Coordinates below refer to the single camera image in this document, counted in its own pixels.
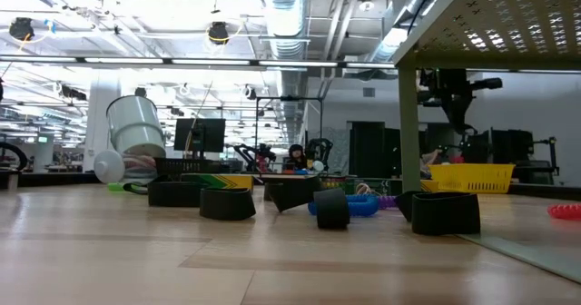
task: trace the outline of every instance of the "ceiling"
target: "ceiling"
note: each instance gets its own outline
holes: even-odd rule
[[[330,19],[338,5],[336,0],[308,1],[307,58],[320,60],[329,35]],[[343,13],[349,1],[345,0]],[[388,1],[372,0],[374,7],[369,11],[355,7],[347,37],[340,45],[339,58],[368,54],[378,45],[382,37],[381,18]],[[262,0],[0,0],[0,9],[0,54],[272,57],[266,25],[268,9]],[[34,39],[31,42],[23,44],[9,34],[9,27],[17,17],[33,19]],[[207,29],[213,22],[226,23],[231,36],[226,45],[216,46],[209,42]],[[84,93],[87,100],[90,99],[91,77],[98,69],[0,62],[0,73],[6,70],[3,103],[25,105],[0,106],[0,133],[13,142],[22,143],[36,132],[50,131],[56,132],[58,143],[70,147],[83,145],[88,101],[73,100],[75,106],[55,107],[54,104],[71,102],[59,95],[63,86]],[[199,111],[201,117],[226,118],[231,126],[227,130],[227,143],[253,142],[255,102],[245,96],[247,88],[261,96],[280,94],[281,73],[278,71],[119,70],[122,71],[123,94],[133,94],[135,88],[143,87],[156,104],[180,107],[184,117],[193,117]],[[344,97],[345,89],[338,88],[336,93],[337,97]],[[199,110],[202,103],[204,108],[213,107],[213,110]],[[225,110],[215,110],[216,106]],[[285,133],[281,105],[273,102],[264,109],[265,115],[259,124],[260,141],[285,145],[289,136]],[[178,116],[161,107],[159,117],[165,130],[172,134],[174,119]]]

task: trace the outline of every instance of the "person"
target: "person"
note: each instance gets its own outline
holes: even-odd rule
[[[434,152],[430,152],[428,154],[422,154],[419,157],[419,175],[421,179],[431,179],[432,174],[429,171],[429,165],[436,164],[436,160],[438,159],[439,155],[442,153],[442,150],[436,149]]]
[[[289,157],[290,159],[287,161],[287,169],[307,169],[307,157],[302,150],[302,146],[298,144],[291,145],[289,148]]]

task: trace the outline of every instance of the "yellow plastic crate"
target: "yellow plastic crate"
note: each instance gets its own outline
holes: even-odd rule
[[[432,179],[441,191],[507,193],[514,164],[430,165]]]

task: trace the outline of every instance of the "blue ring toy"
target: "blue ring toy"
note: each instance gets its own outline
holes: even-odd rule
[[[379,199],[374,194],[347,195],[347,204],[352,217],[369,217],[379,210]],[[309,203],[309,212],[317,215],[315,202]]]

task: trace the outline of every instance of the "ventilation duct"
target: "ventilation duct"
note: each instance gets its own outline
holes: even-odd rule
[[[264,0],[267,6],[269,35],[277,37],[303,37],[306,20],[306,0]],[[302,60],[305,44],[293,41],[271,41],[272,56],[279,60]],[[307,73],[302,71],[280,71],[278,89],[280,96],[307,94]],[[282,103],[282,114],[286,123],[289,143],[296,143],[300,133],[304,102]]]
[[[375,50],[368,55],[366,61],[368,62],[387,62],[391,59],[391,56],[398,49],[398,45],[395,45],[391,40],[391,35],[389,34],[394,27],[399,27],[403,23],[410,21],[414,14],[419,11],[419,17],[425,15],[425,13],[433,6],[436,0],[426,0],[421,9],[420,5],[424,0],[396,0],[391,2],[389,7],[384,14],[384,32],[383,40],[379,42]]]

